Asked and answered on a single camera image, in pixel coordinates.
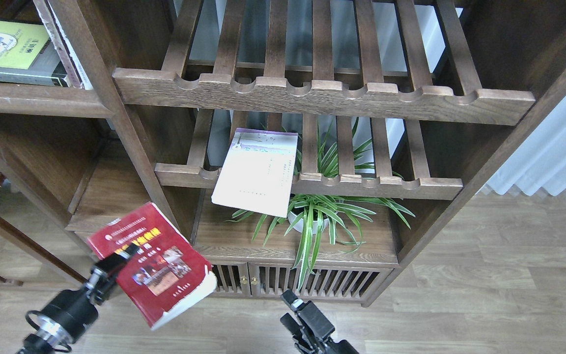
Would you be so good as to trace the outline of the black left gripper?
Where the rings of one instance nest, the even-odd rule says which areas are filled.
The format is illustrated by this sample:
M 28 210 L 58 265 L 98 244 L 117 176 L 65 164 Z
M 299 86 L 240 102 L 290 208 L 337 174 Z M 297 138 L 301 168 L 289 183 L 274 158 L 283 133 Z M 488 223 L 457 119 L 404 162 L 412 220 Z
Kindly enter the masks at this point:
M 86 289 L 61 291 L 40 311 L 27 311 L 26 321 L 37 331 L 58 338 L 61 345 L 76 343 L 99 316 L 95 304 L 108 300 L 119 272 L 139 250 L 131 243 L 100 260 L 91 268 Z

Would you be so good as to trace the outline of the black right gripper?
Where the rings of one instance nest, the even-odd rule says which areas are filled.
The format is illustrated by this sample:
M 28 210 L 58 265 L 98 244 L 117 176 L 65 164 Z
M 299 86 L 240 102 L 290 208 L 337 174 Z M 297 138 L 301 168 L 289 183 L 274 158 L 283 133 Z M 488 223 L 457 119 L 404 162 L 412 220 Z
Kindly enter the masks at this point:
M 292 334 L 294 347 L 301 354 L 359 354 L 347 340 L 334 341 L 334 325 L 312 302 L 304 302 L 293 291 L 281 295 L 283 302 L 293 311 L 299 322 L 286 313 L 281 324 Z

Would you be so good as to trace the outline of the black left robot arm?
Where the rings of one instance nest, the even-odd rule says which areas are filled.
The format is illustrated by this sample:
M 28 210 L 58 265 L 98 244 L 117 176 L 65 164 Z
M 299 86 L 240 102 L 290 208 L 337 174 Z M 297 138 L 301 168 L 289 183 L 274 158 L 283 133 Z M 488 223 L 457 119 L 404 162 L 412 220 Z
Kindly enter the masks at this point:
M 91 276 L 76 291 L 64 290 L 40 311 L 27 311 L 26 321 L 36 330 L 29 334 L 19 354 L 69 353 L 98 318 L 96 306 L 112 293 L 119 272 L 140 250 L 132 243 L 124 250 L 100 260 L 90 270 Z

